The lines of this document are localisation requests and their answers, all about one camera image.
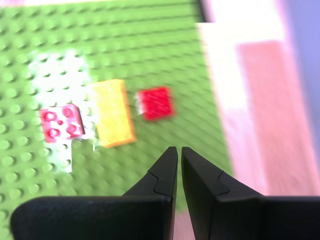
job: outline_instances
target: blurry background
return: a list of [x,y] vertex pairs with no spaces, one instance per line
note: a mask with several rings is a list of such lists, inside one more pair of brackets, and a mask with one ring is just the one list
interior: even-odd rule
[[[0,0],[3,7],[67,2],[84,1]],[[311,0],[194,4],[202,13],[195,24],[233,175],[264,195],[320,194],[320,67],[312,48],[320,34],[310,22],[318,5]],[[194,238],[187,212],[176,215],[174,234]]]

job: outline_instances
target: pink lego brick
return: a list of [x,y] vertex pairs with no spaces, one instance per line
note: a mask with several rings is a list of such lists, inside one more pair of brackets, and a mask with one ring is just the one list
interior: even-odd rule
[[74,104],[39,110],[44,140],[55,143],[85,134],[79,108]]

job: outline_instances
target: yellow lego brick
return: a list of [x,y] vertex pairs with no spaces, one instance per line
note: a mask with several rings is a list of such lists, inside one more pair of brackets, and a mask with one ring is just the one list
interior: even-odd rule
[[92,90],[101,144],[110,148],[136,141],[125,81],[112,79],[96,82],[92,84]]

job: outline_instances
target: red lego brick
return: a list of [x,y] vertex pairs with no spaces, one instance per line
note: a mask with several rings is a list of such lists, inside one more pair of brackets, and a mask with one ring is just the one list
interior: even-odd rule
[[138,92],[143,117],[147,121],[171,117],[174,108],[171,103],[170,90],[167,87],[156,87]]
[[74,104],[39,110],[44,140],[73,139],[85,134],[79,108]]

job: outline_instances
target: pink object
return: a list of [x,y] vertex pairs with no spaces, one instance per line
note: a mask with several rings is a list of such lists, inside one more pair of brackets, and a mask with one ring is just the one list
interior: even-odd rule
[[141,90],[138,92],[138,98],[142,105],[143,117],[147,121],[167,118],[174,114],[167,87]]
[[44,140],[73,139],[85,134],[79,108],[74,104],[39,110]]
[[290,54],[279,41],[238,48],[270,195],[318,195],[319,175]]

